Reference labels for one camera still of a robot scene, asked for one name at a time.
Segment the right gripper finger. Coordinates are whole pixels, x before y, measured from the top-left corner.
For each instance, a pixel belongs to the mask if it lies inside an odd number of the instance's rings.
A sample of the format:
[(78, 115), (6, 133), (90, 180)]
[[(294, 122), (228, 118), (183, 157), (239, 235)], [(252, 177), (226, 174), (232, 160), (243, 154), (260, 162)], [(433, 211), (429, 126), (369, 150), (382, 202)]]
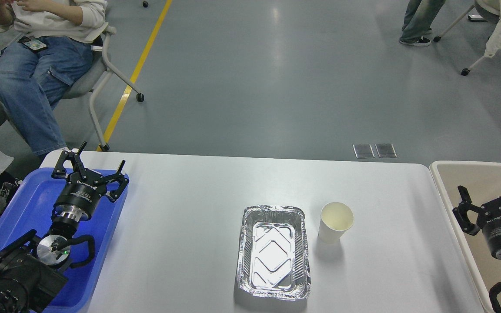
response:
[[(473, 204), (471, 196), (464, 186), (458, 186), (458, 192), (461, 196), (461, 201), (457, 207), (453, 208), (453, 215), (464, 233), (475, 236), (480, 230), (484, 230), (488, 226), (488, 205), (477, 206)], [(469, 219), (469, 211), (477, 214), (475, 223)]]

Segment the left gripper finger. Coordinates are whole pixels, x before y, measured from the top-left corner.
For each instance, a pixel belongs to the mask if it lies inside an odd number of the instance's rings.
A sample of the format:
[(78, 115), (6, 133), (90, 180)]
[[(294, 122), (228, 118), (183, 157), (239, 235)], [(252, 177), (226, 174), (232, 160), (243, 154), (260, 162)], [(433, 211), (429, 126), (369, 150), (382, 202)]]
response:
[[(85, 149), (85, 146), (87, 145), (87, 142), (84, 141), (76, 151), (73, 150), (62, 150), (58, 161), (56, 163), (56, 166), (54, 167), (54, 170), (51, 174), (51, 177), (54, 179), (63, 179), (65, 180), (67, 177), (72, 176), (72, 174), (79, 174), (80, 175), (80, 180), (87, 180), (88, 178), (88, 170), (85, 168), (80, 155), (82, 151)], [(66, 170), (64, 168), (64, 163), (70, 162), (72, 166), (72, 173), (67, 176)]]
[[(124, 190), (129, 184), (129, 178), (127, 178), (125, 174), (122, 173), (125, 163), (126, 160), (122, 160), (115, 173), (109, 176), (104, 176), (101, 179), (101, 186), (105, 187), (104, 196), (112, 203), (116, 202), (119, 199), (119, 197), (123, 194)], [(110, 187), (108, 187), (108, 185), (113, 183), (118, 184), (115, 190), (111, 190)]]

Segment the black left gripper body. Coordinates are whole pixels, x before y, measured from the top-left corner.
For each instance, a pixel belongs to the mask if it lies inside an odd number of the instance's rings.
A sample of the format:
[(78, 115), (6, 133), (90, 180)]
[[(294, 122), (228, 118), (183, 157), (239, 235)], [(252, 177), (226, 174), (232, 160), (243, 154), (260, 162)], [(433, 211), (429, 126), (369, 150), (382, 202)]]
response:
[(53, 177), (66, 180), (66, 185), (53, 205), (53, 215), (64, 216), (76, 222), (92, 218), (101, 197), (107, 192), (107, 183), (110, 182), (109, 176), (90, 169), (85, 174), (72, 172), (68, 175), (64, 169), (55, 169)]

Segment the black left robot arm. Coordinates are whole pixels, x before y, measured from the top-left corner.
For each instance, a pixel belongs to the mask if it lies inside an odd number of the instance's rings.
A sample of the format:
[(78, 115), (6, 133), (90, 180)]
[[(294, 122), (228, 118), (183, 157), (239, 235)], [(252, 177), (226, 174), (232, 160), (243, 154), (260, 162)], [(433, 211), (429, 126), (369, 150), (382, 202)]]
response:
[(0, 313), (79, 313), (94, 292), (125, 199), (125, 161), (89, 169), (62, 151), (30, 173), (0, 218)]

